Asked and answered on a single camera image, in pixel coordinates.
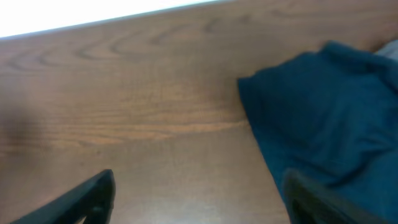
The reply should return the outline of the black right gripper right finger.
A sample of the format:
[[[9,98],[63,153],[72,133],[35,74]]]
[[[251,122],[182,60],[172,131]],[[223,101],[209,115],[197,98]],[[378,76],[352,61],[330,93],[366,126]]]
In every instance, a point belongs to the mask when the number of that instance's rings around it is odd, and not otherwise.
[[[295,169],[285,172],[282,192],[292,224],[386,223]]]

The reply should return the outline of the grey white garment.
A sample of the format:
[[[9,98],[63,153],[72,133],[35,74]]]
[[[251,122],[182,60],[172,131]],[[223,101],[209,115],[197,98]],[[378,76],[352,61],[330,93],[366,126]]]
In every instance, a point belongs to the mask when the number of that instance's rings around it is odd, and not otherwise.
[[[376,52],[376,55],[398,61],[398,40],[388,42]]]

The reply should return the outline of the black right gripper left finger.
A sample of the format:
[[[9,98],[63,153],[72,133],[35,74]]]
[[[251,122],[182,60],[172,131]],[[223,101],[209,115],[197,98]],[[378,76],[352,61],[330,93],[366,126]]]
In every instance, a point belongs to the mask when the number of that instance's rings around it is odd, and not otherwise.
[[[115,192],[113,172],[105,169],[12,224],[108,224]]]

